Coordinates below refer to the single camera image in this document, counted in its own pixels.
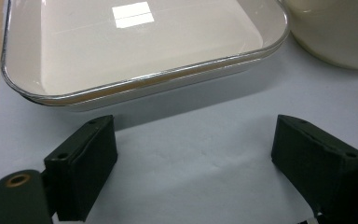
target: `white table surface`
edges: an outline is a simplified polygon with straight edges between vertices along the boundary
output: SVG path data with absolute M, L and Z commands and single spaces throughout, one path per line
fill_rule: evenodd
M 84 122 L 110 114 L 118 162 L 86 223 L 297 223 L 312 213 L 270 161 L 276 118 L 358 148 L 358 71 L 289 36 L 249 71 L 81 113 L 28 102 L 0 79 L 0 178 L 42 171 Z

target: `silver edge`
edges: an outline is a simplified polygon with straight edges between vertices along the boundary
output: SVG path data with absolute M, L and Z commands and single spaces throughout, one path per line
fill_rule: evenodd
M 2 54 L 1 54 L 1 62 L 0 62 L 0 67 L 2 70 L 2 76 L 5 80 L 5 82 L 7 83 L 7 85 L 13 89 L 14 91 L 18 92 L 20 95 L 22 95 L 23 97 L 25 97 L 26 99 L 36 103 L 36 104 L 40 104 L 40 105 L 47 105 L 47 106 L 71 106 L 71 105 L 81 105 L 84 104 L 86 102 L 90 102 L 90 101 L 94 101 L 94 100 L 98 100 L 104 97 L 107 97 L 109 95 L 103 95 L 103 96 L 97 96 L 97 97 L 92 97 L 91 95 L 93 93 L 99 92 L 99 91 L 106 91 L 106 90 L 114 90 L 118 87 L 124 86 L 124 85 L 128 85 L 130 83 L 135 83 L 135 82 L 139 82 L 142 80 L 146 80 L 146 79 L 151 79 L 153 77 L 166 77 L 167 79 L 164 81 L 160 81 L 160 82 L 153 82 L 152 84 L 149 85 L 143 85 L 140 86 L 138 88 L 128 88 L 127 90 L 124 91 L 116 91 L 114 94 L 118 94 L 118 93 L 123 93 L 123 92 L 127 92 L 127 91 L 136 91 L 145 87 L 149 87 L 152 85 L 156 85 L 156 84 L 163 84 L 166 82 L 170 82 L 173 80 L 177 80 L 179 78 L 184 78 L 184 77 L 190 77 L 190 76 L 195 76 L 198 74 L 202 74 L 205 72 L 212 72 L 218 69 L 221 69 L 223 67 L 220 68 L 211 68 L 212 65 L 217 64 L 217 63 L 224 63 L 224 62 L 229 62 L 229 61 L 234 61 L 234 60 L 241 60 L 239 63 L 230 63 L 228 66 L 225 67 L 230 67 L 230 66 L 236 66 L 236 65 L 241 65 L 241 64 L 246 64 L 246 63 L 251 63 L 254 61 L 258 61 L 264 58 L 267 58 L 269 55 L 271 55 L 273 52 L 275 52 L 279 46 L 283 43 L 283 41 L 286 39 L 286 37 L 289 35 L 290 29 L 289 29 L 289 20 L 288 20 L 288 14 L 287 11 L 285 9 L 285 7 L 283 6 L 282 2 L 280 0 L 275 0 L 275 2 L 281 7 L 282 9 L 282 13 L 285 19 L 285 29 L 283 31 L 283 34 L 281 36 L 281 38 L 279 38 L 275 43 L 271 44 L 268 47 L 262 48 L 262 49 L 257 49 L 257 50 L 253 50 L 253 51 L 249 51 L 246 53 L 240 53 L 237 55 L 232 55 L 232 56 L 227 56 L 225 58 L 220 58 L 217 60 L 210 60 L 210 61 L 206 61 L 206 62 L 202 62 L 202 63 L 194 63 L 191 65 L 187 65 L 187 66 L 182 66 L 182 67 L 178 67 L 178 68 L 173 68 L 170 70 L 165 70 L 162 72 L 157 72 L 157 73 L 153 73 L 153 74 L 149 74 L 149 75 L 144 75 L 141 77 L 136 77 L 136 78 L 132 78 L 132 79 L 128 79 L 128 80 L 123 80 L 120 82 L 115 82 L 115 83 L 110 83 L 110 84 L 106 84 L 106 85 L 102 85 L 102 86 L 98 86 L 98 87 L 94 87 L 94 88 L 90 88 L 90 89 L 86 89 L 83 91 L 75 91 L 72 93 L 67 93 L 67 94 L 62 94 L 62 95 L 40 95 L 40 94 L 34 94 L 28 91 L 25 91 L 24 89 L 20 88 L 19 86 L 17 86 L 9 77 L 8 73 L 7 73 L 7 68 L 6 68 L 6 51 L 7 51 L 7 35 L 8 35 L 8 30 L 9 30 L 9 26 L 10 26 L 10 18 L 11 18 L 11 0 L 8 0 L 8 4 L 7 4 L 7 19 L 6 19 L 6 26 L 5 26 L 5 32 L 4 32 L 4 41 L 3 41 L 3 47 L 2 47 Z M 180 76 L 180 77 L 176 77 L 174 79 L 168 79 L 169 76 L 172 76 L 175 73 L 179 73 L 179 72 L 184 72 L 184 71 L 191 71 L 191 70 L 195 70 L 195 69 L 200 69 L 199 72 L 194 73 L 192 75 L 184 75 L 184 76 Z M 71 104 L 65 104 L 64 101 L 73 101 L 73 103 Z

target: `enamel tray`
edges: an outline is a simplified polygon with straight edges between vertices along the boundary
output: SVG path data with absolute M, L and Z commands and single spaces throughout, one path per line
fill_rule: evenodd
M 11 0 L 7 84 L 92 109 L 244 71 L 287 37 L 277 0 Z

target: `tray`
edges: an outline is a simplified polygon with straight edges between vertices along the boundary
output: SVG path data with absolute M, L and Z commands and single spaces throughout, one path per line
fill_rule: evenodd
M 276 0 L 11 0 L 7 15 L 7 84 L 79 109 L 238 73 L 288 34 Z

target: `white tray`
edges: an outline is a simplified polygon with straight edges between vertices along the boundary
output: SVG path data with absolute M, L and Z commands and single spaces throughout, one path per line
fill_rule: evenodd
M 31 101 L 91 109 L 243 71 L 287 33 L 276 0 L 12 0 L 2 70 Z

